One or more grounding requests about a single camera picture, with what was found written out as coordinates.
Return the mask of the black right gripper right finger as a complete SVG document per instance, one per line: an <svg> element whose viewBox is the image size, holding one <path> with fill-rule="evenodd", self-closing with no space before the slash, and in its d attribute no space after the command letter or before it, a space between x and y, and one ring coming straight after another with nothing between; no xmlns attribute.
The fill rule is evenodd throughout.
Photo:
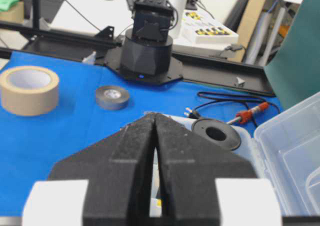
<svg viewBox="0 0 320 226"><path fill-rule="evenodd" d="M218 226L217 178L255 179L245 158L155 115L162 215L174 226Z"/></svg>

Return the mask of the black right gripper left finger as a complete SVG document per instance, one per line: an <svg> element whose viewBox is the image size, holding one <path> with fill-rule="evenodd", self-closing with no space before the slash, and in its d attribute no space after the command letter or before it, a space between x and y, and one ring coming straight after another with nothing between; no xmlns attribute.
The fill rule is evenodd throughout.
<svg viewBox="0 0 320 226"><path fill-rule="evenodd" d="M138 226L149 216L156 114L55 163L48 180L88 180L85 226Z"/></svg>

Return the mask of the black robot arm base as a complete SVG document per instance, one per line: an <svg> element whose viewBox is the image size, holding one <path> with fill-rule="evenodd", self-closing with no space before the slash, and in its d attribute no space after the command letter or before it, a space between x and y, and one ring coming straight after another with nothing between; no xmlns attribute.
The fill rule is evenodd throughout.
<svg viewBox="0 0 320 226"><path fill-rule="evenodd" d="M169 0L136 0L133 27L121 46L107 51L104 65L127 81L162 85L183 78L183 63L172 56L169 31L179 14Z"/></svg>

